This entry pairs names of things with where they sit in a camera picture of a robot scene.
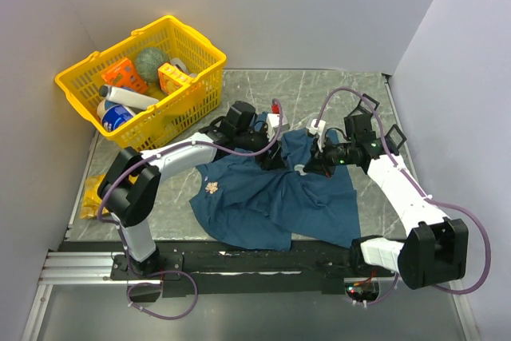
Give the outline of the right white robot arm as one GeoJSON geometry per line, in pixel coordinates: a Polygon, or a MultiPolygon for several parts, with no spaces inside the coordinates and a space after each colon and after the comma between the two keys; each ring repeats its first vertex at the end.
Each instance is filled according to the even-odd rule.
{"type": "Polygon", "coordinates": [[[366,236],[353,240],[349,266],[358,276],[376,267],[397,272],[407,287],[422,287],[458,280],[465,275],[468,228],[451,220],[412,185],[404,160],[390,136],[378,137],[369,114],[346,117],[347,141],[334,143],[327,137],[323,120],[313,119],[307,132],[313,137],[305,173],[326,177],[342,165],[355,165],[380,188],[398,214],[405,240],[366,236]]]}

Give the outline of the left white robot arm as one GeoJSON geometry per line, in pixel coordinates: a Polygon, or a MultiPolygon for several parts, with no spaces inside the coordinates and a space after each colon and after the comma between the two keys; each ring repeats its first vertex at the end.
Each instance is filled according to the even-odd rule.
{"type": "Polygon", "coordinates": [[[274,99],[278,111],[273,134],[254,130],[255,108],[244,101],[235,102],[224,117],[219,117],[190,138],[160,149],[138,152],[122,149],[97,190],[100,212],[108,211],[100,222],[114,224],[121,238],[130,271],[148,279],[160,268],[159,249],[151,234],[148,217],[153,210],[160,183],[198,165],[227,156],[265,157],[277,147],[283,131],[283,107],[274,99]]]}

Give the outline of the dark blue t-shirt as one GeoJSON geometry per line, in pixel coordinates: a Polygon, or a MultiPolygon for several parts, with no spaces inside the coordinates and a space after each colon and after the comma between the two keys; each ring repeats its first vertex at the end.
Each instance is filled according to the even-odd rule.
{"type": "Polygon", "coordinates": [[[233,155],[197,166],[202,185],[189,203],[203,230],[246,249],[287,251],[293,234],[349,247],[361,235],[357,192],[345,166],[330,178],[294,170],[311,145],[305,129],[286,132],[285,169],[262,170],[253,157],[233,155]],[[218,183],[216,193],[205,192],[209,182],[218,183]]]}

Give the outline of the round pale green brooch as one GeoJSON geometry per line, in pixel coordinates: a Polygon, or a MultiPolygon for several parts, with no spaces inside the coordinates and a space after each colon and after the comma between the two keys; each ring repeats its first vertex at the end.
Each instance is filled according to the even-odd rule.
{"type": "Polygon", "coordinates": [[[307,172],[304,170],[305,165],[297,164],[294,166],[294,170],[300,175],[300,176],[306,176],[307,172]]]}

